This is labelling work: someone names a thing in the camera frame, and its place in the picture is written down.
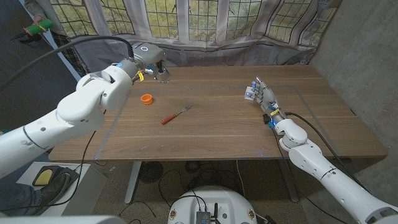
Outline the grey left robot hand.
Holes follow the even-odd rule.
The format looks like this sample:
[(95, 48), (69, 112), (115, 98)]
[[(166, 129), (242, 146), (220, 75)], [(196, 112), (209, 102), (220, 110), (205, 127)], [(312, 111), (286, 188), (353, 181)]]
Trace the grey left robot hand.
[(150, 43), (138, 42), (133, 46), (134, 60), (140, 69), (152, 67), (153, 71), (163, 73), (165, 71), (165, 62), (167, 60), (163, 49)]

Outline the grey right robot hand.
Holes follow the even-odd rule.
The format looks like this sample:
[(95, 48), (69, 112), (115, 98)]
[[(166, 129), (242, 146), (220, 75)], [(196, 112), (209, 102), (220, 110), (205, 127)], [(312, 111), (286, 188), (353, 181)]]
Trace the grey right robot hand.
[(265, 112), (275, 123), (286, 118), (277, 97), (271, 88), (259, 77), (256, 77), (256, 79), (251, 83), (251, 86), (246, 88), (244, 99), (257, 102), (263, 112)]

